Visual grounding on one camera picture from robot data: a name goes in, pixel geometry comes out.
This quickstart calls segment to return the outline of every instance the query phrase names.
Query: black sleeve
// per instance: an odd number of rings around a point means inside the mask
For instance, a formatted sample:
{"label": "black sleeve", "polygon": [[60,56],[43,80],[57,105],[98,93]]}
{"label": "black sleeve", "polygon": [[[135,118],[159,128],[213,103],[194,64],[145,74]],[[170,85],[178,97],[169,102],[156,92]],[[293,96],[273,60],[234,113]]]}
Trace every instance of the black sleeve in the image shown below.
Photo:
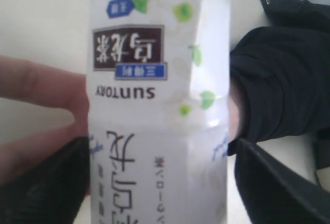
{"label": "black sleeve", "polygon": [[[299,0],[261,1],[279,26],[249,32],[230,55],[231,76],[246,96],[243,138],[258,142],[330,126],[330,8]],[[300,20],[300,27],[285,25],[283,17]],[[233,141],[229,155],[235,150]]]}

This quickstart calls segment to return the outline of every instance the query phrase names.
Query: blue label tag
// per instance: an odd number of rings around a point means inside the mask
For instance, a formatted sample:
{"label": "blue label tag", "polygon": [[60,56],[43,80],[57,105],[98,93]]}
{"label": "blue label tag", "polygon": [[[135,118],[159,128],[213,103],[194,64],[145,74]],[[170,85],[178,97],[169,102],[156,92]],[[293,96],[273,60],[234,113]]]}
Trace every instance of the blue label tag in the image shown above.
{"label": "blue label tag", "polygon": [[118,63],[115,79],[166,80],[166,63]]}
{"label": "blue label tag", "polygon": [[128,16],[135,6],[132,0],[112,0],[107,7],[110,19]]}

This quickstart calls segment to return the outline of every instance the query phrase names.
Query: suntory oolong tea bottle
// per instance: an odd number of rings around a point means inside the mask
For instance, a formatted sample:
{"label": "suntory oolong tea bottle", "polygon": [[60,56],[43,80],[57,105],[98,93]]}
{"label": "suntory oolong tea bottle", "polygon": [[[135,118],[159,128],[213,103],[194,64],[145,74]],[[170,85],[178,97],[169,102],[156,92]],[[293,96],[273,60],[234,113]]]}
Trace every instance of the suntory oolong tea bottle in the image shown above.
{"label": "suntory oolong tea bottle", "polygon": [[92,0],[92,224],[226,223],[229,0]]}

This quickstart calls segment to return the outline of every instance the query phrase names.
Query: plastic bottle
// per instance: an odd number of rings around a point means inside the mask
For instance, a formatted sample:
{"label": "plastic bottle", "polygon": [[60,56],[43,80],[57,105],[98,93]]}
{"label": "plastic bottle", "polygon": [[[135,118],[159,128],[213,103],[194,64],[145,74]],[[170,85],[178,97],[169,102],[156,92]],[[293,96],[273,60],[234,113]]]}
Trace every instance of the plastic bottle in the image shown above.
{"label": "plastic bottle", "polygon": [[226,223],[229,0],[92,0],[92,224]]}

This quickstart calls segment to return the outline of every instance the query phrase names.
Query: hand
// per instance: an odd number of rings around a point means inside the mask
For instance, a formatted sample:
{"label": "hand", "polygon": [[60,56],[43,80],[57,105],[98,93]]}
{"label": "hand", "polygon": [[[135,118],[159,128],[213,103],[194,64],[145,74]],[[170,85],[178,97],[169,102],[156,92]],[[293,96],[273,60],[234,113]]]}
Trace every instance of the hand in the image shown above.
{"label": "hand", "polygon": [[0,145],[0,186],[34,167],[78,136],[87,136],[86,77],[0,56],[0,98],[69,110],[74,123]]}

